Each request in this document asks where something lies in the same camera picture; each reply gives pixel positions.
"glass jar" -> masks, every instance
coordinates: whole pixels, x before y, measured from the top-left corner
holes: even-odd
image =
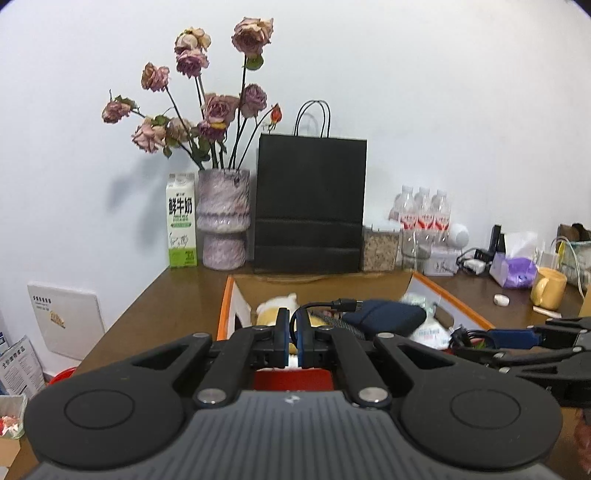
[[[397,222],[380,220],[364,225],[361,270],[364,272],[394,270],[399,246],[400,227]]]

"metal screw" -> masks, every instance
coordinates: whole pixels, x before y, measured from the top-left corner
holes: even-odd
[[[379,387],[366,387],[359,391],[359,398],[366,402],[379,403],[388,398],[388,392]]]
[[[206,388],[197,394],[197,399],[201,403],[215,405],[226,400],[226,393],[219,388]]]

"open box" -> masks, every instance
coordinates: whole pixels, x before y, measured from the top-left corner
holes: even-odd
[[[339,298],[357,300],[399,300],[405,293],[427,298],[450,317],[444,327],[469,330],[494,328],[484,317],[433,283],[427,277],[405,271],[393,273],[356,273],[323,276],[261,276],[230,275],[220,311],[217,339],[225,340],[239,328],[255,325],[256,307],[278,296],[296,293],[300,305],[312,301]],[[256,390],[332,390],[327,371],[291,370],[259,371],[255,376]]]

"small white box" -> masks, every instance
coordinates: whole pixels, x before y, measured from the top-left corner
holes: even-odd
[[[433,247],[423,273],[430,277],[452,277],[457,273],[456,260],[461,254],[456,248]]]

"red container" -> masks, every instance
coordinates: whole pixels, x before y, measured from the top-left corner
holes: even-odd
[[[54,383],[58,383],[61,380],[65,380],[66,378],[70,378],[74,372],[76,371],[76,367],[69,368],[68,370],[64,370],[63,372],[59,372],[55,377],[51,379],[49,382],[50,385]]]

